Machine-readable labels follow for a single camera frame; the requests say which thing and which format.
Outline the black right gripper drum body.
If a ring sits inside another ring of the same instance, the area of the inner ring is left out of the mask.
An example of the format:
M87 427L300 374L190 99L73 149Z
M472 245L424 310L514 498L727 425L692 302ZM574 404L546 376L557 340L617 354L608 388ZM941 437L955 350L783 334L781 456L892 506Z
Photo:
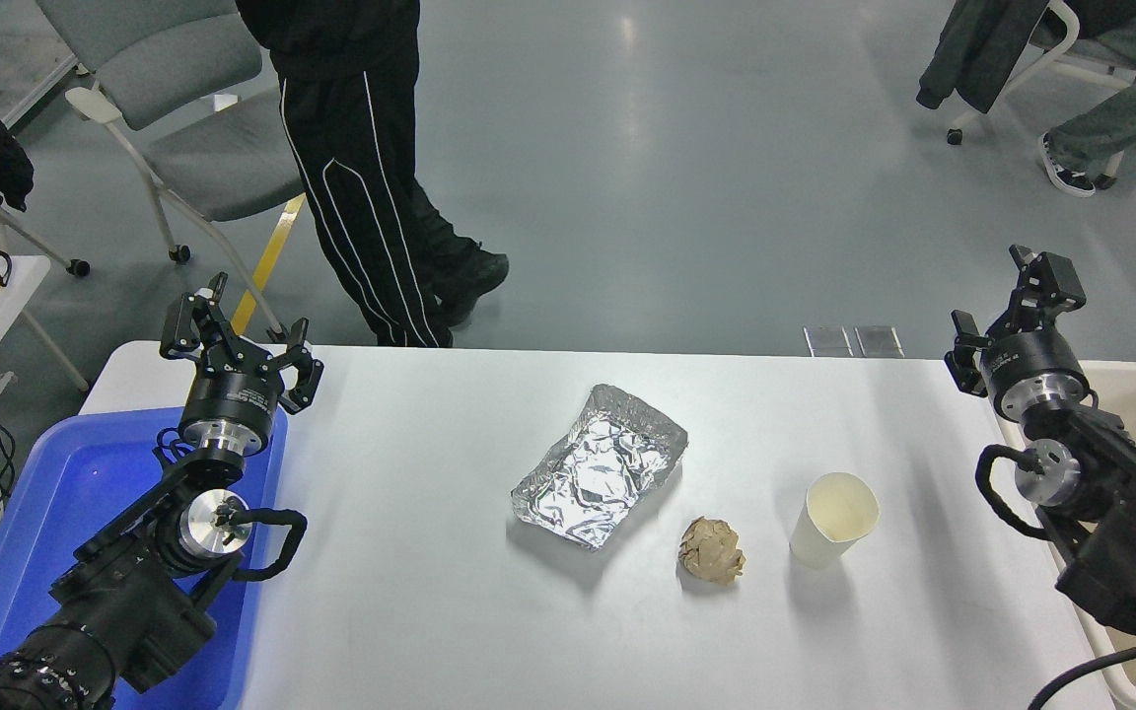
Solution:
M978 360L995 410L1028 410L1042 401L1083 401L1091 381L1058 329L1033 329L997 339Z

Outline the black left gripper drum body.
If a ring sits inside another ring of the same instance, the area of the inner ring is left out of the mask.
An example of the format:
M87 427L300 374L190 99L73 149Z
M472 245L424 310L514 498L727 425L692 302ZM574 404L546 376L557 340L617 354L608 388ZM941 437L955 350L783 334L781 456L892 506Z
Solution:
M261 369L269 360L267 354L217 364L195 359L179 431L194 431L202 421L233 421L252 433L270 432L283 383L275 370Z

